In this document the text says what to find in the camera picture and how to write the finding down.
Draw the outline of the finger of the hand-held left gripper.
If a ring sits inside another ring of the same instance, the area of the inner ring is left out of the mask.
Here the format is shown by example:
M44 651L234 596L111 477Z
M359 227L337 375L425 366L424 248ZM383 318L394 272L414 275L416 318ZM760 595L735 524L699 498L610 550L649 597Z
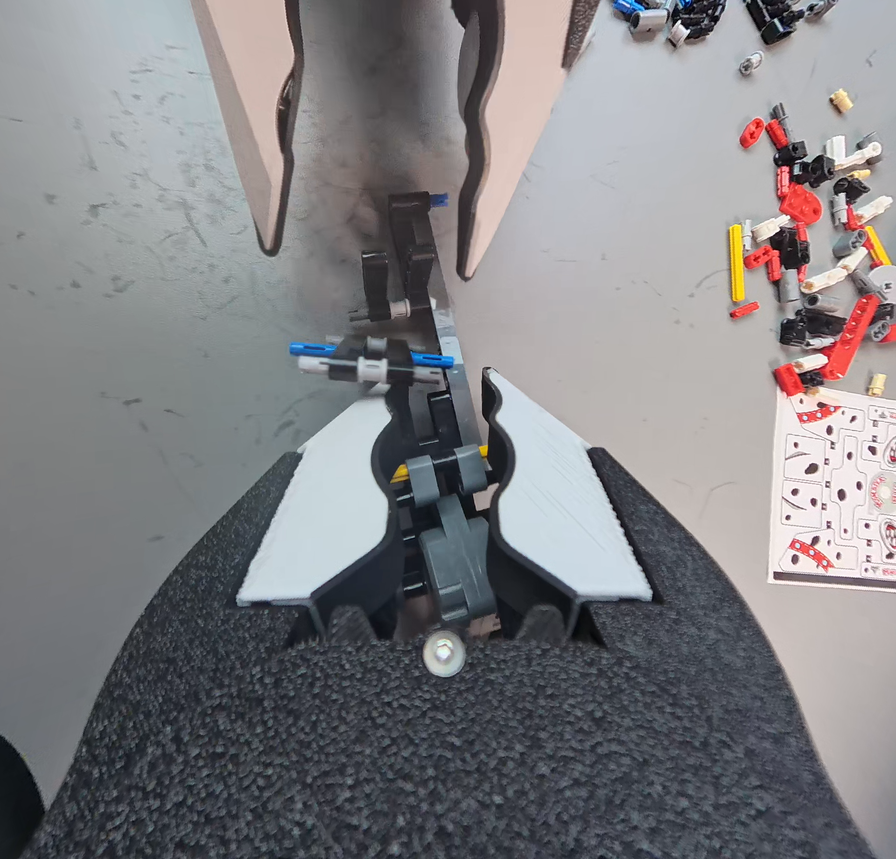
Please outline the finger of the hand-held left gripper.
M299 0L189 1L258 244L275 256L305 68Z
M564 86L574 0L452 0L464 34L458 103L468 167L458 201L458 276L484 259Z

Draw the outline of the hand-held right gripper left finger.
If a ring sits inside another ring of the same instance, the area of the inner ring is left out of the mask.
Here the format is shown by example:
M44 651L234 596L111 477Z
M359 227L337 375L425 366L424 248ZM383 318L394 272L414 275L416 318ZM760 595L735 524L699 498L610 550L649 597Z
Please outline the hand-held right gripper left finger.
M359 398L297 455L236 606L299 607L319 635L357 607L393 640L406 548L391 479L408 458L408 399Z

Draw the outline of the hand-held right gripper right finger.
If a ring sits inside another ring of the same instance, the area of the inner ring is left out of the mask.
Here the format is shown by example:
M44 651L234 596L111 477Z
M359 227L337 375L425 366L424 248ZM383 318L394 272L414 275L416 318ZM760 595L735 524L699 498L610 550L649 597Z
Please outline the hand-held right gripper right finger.
M592 446L494 367L481 374L487 461L487 578L501 634L521 635L540 608L561 639L593 604L656 601L651 575L597 470Z

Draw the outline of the black technic model assembly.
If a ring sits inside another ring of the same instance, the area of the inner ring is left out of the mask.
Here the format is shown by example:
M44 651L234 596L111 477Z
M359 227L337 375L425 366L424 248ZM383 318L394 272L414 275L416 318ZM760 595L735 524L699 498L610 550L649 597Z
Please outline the black technic model assembly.
M397 391L390 409L402 454L391 489L405 519L404 596L427 597L439 628L465 629L472 639L488 639L500 634L501 624L487 579L487 513L476 508L475 496L484 494L494 478L487 449L479 445L430 220L433 210L446 205L446 194L389 196L387 218L400 297L388 297L388 254L365 251L365 304L350 318L377 326L408 322L434 339L434 353L375 332L324 343L292 342L288 351L303 372L382 387L387 396Z

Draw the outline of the white sticker sheet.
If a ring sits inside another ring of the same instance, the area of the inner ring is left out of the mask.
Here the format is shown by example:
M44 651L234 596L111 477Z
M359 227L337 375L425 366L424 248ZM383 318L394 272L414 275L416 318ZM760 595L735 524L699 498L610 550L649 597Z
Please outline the white sticker sheet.
M895 402L779 392L767 581L895 591Z

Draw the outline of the pile of red white pieces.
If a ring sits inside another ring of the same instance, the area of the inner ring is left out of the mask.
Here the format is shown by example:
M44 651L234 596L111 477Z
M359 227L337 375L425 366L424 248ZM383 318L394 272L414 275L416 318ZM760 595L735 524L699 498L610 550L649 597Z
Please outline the pile of red white pieces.
M746 275L762 271L779 305L778 344L797 353L772 378L786 396L816 394L847 377L865 343L894 345L894 257L875 229L894 197L870 195L883 156L878 131L854 143L835 134L813 155L796 139L785 105L774 105L764 121L778 209L758 223L737 222L745 267L738 305L754 302ZM730 304L729 312L738 306L731 297Z

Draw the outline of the person's black clothing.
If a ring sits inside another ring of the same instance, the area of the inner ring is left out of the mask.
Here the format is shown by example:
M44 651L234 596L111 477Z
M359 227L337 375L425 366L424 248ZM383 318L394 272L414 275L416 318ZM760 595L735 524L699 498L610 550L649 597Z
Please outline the person's black clothing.
M1 737L1 858L18 858L44 815L44 805L24 757Z

